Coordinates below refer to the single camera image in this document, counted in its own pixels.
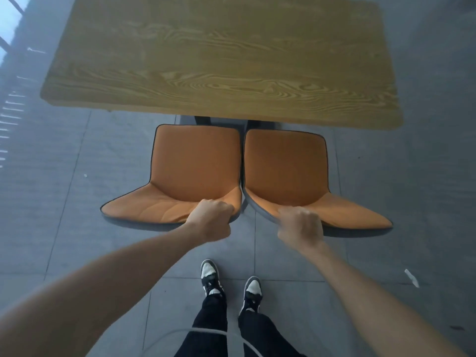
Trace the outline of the person's left forearm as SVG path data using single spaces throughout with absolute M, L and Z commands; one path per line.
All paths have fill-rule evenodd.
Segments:
M 195 223 L 107 254 L 42 288 L 0 317 L 0 357 L 85 357 L 187 252 Z

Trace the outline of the black trousers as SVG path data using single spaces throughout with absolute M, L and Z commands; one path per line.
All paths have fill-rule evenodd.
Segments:
M 209 295 L 192 325 L 195 328 L 228 330 L 225 297 Z M 238 317 L 241 336 L 262 357 L 306 357 L 299 353 L 263 313 L 247 310 Z M 189 332 L 174 357 L 229 357 L 227 337 L 214 332 Z

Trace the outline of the person's right forearm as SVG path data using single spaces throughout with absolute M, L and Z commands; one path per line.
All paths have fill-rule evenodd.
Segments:
M 299 252 L 336 292 L 360 336 L 379 357 L 468 357 L 412 308 L 339 257 L 322 240 Z

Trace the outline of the orange upholstered chair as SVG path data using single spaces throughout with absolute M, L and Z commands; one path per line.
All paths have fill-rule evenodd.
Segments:
M 101 206 L 103 218 L 124 228 L 168 232 L 185 223 L 203 199 L 241 213 L 241 137 L 235 128 L 169 125 L 156 128 L 145 186 Z
M 248 130 L 241 181 L 246 202 L 275 224 L 281 208 L 302 207 L 318 214 L 329 237 L 375 237 L 394 226 L 385 216 L 330 192 L 327 145 L 318 134 Z

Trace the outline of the dark window frame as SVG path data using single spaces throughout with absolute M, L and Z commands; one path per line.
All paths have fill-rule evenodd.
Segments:
M 17 29 L 30 0 L 0 0 L 0 66 L 13 48 Z

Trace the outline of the black and white shoe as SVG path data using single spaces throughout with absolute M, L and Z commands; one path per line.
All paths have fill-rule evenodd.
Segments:
M 243 305 L 239 316 L 247 310 L 258 313 L 261 301 L 263 299 L 263 294 L 261 291 L 261 281 L 257 276 L 251 276 L 244 288 L 243 292 Z
M 209 295 L 225 297 L 225 292 L 219 278 L 218 268 L 211 259 L 205 259 L 202 262 L 200 273 L 201 284 L 206 297 Z

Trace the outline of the person's right hand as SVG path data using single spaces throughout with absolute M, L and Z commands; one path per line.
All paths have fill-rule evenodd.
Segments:
M 278 238 L 302 255 L 315 252 L 323 242 L 323 226 L 317 214 L 303 207 L 285 207 L 278 216 Z

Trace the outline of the black and white left shoe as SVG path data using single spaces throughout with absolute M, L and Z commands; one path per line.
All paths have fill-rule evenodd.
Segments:
M 209 295 L 225 297 L 225 292 L 219 278 L 218 268 L 211 259 L 205 259 L 202 262 L 200 273 L 201 284 L 206 297 Z

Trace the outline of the person's left hand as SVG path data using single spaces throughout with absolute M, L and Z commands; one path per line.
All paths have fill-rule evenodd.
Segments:
M 208 221 L 210 214 L 210 201 L 208 199 L 201 200 L 196 208 L 188 216 L 184 227 L 193 235 L 198 245 L 219 240 L 208 239 Z

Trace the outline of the black table base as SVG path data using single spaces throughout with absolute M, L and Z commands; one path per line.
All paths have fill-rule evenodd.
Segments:
M 203 116 L 177 115 L 176 125 L 204 125 L 204 126 L 220 126 L 237 129 L 240 132 L 247 132 L 251 129 L 276 130 L 277 123 L 262 120 L 250 119 L 228 119 L 228 118 L 211 118 Z

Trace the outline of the black and white right shoe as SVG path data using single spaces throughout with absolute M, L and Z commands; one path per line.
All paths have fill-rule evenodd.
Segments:
M 261 281 L 257 276 L 251 276 L 244 288 L 243 292 L 243 305 L 239 316 L 247 310 L 258 313 L 261 301 L 263 299 L 263 294 L 261 291 Z

